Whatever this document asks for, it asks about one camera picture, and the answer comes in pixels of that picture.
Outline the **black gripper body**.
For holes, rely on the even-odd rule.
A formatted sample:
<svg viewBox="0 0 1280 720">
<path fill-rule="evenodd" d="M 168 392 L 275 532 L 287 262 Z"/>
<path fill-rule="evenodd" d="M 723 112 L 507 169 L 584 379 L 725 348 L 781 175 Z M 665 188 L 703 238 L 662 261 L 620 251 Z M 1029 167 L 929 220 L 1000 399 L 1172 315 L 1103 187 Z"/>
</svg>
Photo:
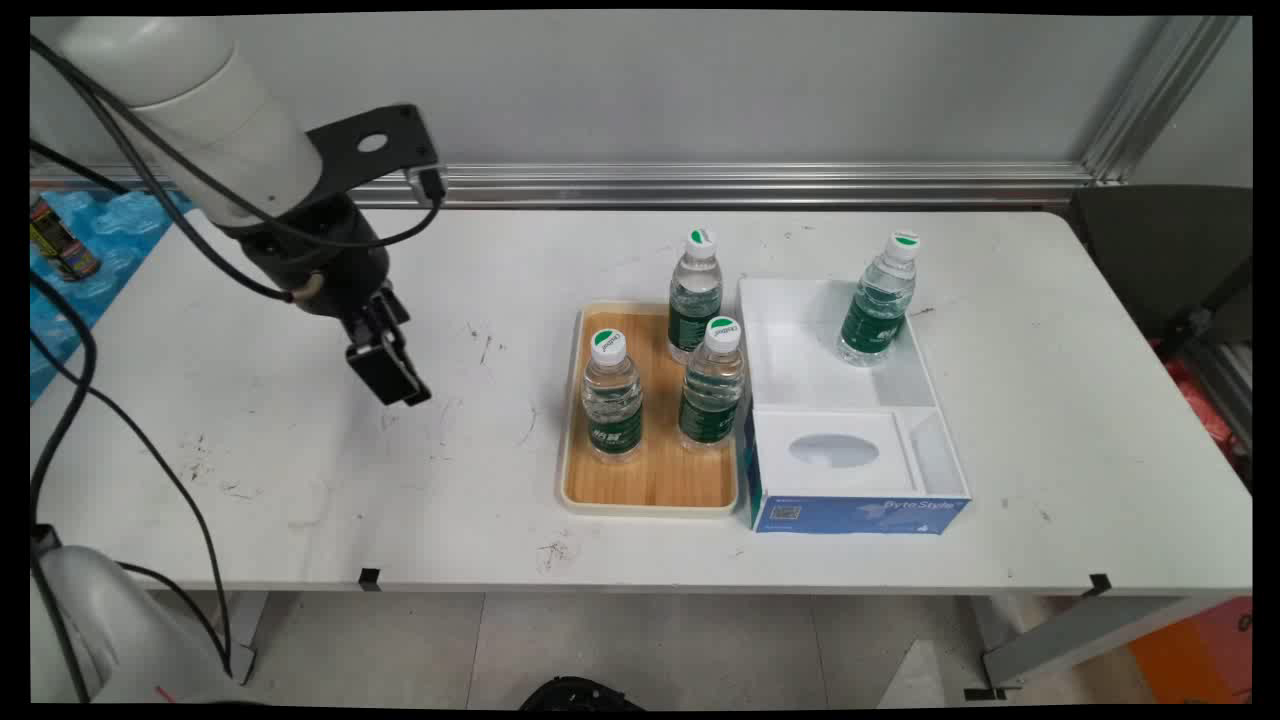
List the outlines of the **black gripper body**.
<svg viewBox="0 0 1280 720">
<path fill-rule="evenodd" d="M 343 318 L 369 305 L 370 299 L 390 287 L 390 258 L 385 249 L 366 249 L 376 238 L 372 227 L 347 195 L 332 196 L 293 211 L 283 222 L 302 232 L 355 249 L 315 245 L 266 225 L 238 229 L 246 258 L 282 290 L 303 286 L 319 272 L 323 287 L 300 307 L 319 316 Z"/>
</svg>

